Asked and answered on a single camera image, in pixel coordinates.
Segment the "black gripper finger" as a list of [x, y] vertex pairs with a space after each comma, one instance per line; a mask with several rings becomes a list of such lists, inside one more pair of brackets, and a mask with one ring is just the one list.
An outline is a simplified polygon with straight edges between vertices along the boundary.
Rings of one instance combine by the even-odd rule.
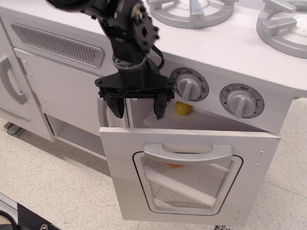
[[168, 102], [168, 97], [164, 94], [160, 94], [154, 99], [153, 109], [157, 120], [162, 119], [164, 117]]
[[124, 115], [124, 99], [123, 98], [111, 98], [110, 96], [105, 96], [105, 101], [117, 118], [123, 118]]

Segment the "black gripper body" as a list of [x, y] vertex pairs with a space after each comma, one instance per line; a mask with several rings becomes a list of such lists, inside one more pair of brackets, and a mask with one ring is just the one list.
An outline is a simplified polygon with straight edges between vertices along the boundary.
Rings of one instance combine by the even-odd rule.
[[134, 70], [119, 69], [94, 83], [99, 88], [99, 96], [104, 99], [162, 98], [169, 101], [175, 97], [174, 82], [153, 71], [147, 63]]

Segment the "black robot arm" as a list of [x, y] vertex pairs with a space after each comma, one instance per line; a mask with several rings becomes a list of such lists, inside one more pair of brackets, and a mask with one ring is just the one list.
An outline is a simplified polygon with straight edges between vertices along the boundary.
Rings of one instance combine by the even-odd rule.
[[65, 12], [81, 12], [97, 19], [111, 42], [113, 64], [118, 72], [99, 78], [95, 85], [113, 114], [122, 118], [126, 98], [153, 99], [157, 119], [164, 117], [167, 103], [174, 96], [174, 82], [158, 74], [165, 63], [152, 68], [147, 55], [159, 39], [158, 27], [153, 25], [141, 0], [49, 0], [52, 7]]

